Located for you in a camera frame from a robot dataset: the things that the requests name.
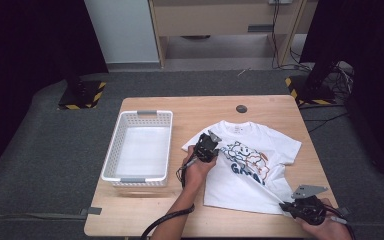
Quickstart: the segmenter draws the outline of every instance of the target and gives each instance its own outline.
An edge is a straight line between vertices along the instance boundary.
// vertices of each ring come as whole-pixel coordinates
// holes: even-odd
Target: t-shirt
[[[187,151],[208,130],[222,141],[216,166],[207,176],[204,205],[282,214],[279,203],[293,202],[285,165],[294,163],[301,142],[253,122],[221,121],[197,133],[182,149]]]

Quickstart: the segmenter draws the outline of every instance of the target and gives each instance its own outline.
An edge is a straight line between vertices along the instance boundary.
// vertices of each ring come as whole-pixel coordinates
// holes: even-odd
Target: wooden desk
[[[308,32],[317,2],[293,0],[280,5],[274,29],[279,64],[287,60],[295,34]],[[170,36],[273,32],[275,5],[269,0],[149,0],[149,5],[162,66]]]
[[[245,105],[246,113],[238,113]],[[88,215],[85,233],[89,236],[140,236],[156,219],[163,216],[181,191],[176,170],[186,156],[181,146],[204,127],[226,120],[233,123],[252,121],[276,129],[302,142],[295,163],[286,167],[285,177],[293,190],[300,184],[326,186],[326,175],[310,136],[291,96],[229,97],[158,97],[127,98],[121,111],[171,110],[173,131],[168,186],[159,189],[165,197],[125,197],[123,191],[101,179],[98,181],[92,207],[102,208],[100,215]],[[184,229],[184,237],[308,237],[292,218],[283,215],[258,214],[203,206],[204,189],[195,202]],[[336,207],[332,191],[327,197]]]

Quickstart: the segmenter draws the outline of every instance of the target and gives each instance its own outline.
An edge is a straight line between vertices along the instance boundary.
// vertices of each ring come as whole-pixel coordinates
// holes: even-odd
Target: cartoon print on t-shirt
[[[238,141],[221,148],[220,151],[233,162],[231,168],[234,173],[252,175],[257,182],[260,182],[260,178],[262,180],[260,183],[264,185],[264,180],[270,171],[267,167],[268,158],[264,153],[248,148]]]

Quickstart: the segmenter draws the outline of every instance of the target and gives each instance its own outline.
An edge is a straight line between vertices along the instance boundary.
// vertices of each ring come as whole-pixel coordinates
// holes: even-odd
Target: laundry basket
[[[167,184],[173,112],[124,111],[118,116],[101,178],[114,187]]]

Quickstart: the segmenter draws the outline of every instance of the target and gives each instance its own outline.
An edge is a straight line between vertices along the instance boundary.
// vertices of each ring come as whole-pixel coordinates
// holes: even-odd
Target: gray carpet
[[[127,97],[289,94],[294,71],[124,72],[85,80],[107,83],[95,109],[58,110],[66,84],[39,91],[0,159],[0,215],[78,214],[90,206],[122,100]],[[301,110],[322,120],[343,107]],[[322,122],[306,122],[309,130]],[[357,239],[384,239],[384,174],[371,159],[348,117],[310,133],[340,206],[352,214]],[[84,220],[0,218],[0,239],[95,239]]]

